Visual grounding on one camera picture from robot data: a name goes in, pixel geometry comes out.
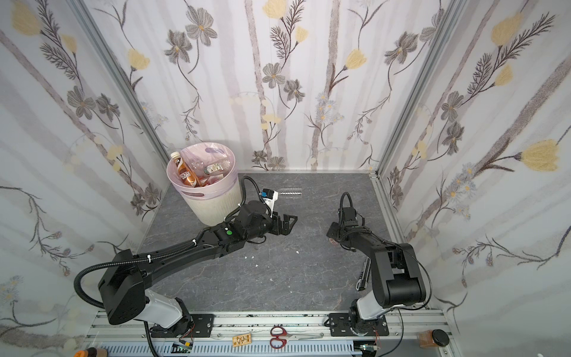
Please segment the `clear green-cap bottle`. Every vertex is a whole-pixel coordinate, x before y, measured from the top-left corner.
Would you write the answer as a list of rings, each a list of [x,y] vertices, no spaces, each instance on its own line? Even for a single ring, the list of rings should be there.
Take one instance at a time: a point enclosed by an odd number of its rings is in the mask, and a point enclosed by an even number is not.
[[[206,165],[204,168],[204,173],[206,175],[220,175],[227,173],[231,170],[232,163],[229,159],[222,159],[214,162],[212,164]]]

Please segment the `brown coffee drink bottle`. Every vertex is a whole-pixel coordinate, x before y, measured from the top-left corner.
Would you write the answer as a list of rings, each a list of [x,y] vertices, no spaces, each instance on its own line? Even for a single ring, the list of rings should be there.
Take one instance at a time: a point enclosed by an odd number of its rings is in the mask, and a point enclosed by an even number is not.
[[[182,184],[189,187],[201,186],[198,176],[187,166],[180,152],[173,152],[170,154],[170,157],[177,169],[177,174]]]

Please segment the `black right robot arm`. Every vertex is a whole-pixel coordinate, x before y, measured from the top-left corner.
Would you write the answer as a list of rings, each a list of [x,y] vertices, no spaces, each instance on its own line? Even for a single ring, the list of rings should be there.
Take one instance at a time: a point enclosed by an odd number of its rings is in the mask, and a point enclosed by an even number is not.
[[[354,301],[349,310],[351,329],[364,334],[388,312],[425,302],[427,288],[412,246],[381,238],[359,224],[357,217],[355,208],[339,209],[338,220],[331,224],[327,236],[343,248],[360,251],[370,261],[371,291]]]

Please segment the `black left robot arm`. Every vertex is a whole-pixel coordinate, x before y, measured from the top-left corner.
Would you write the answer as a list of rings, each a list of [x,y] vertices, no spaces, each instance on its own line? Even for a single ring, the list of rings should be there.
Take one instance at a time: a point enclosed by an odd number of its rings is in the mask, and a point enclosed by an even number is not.
[[[255,238],[286,236],[296,223],[296,216],[269,214],[264,203],[251,201],[187,242],[146,254],[122,251],[105,267],[98,284],[108,323],[143,321],[154,337],[184,335],[195,325],[193,316],[180,298],[154,293],[153,285],[194,264],[238,251]]]

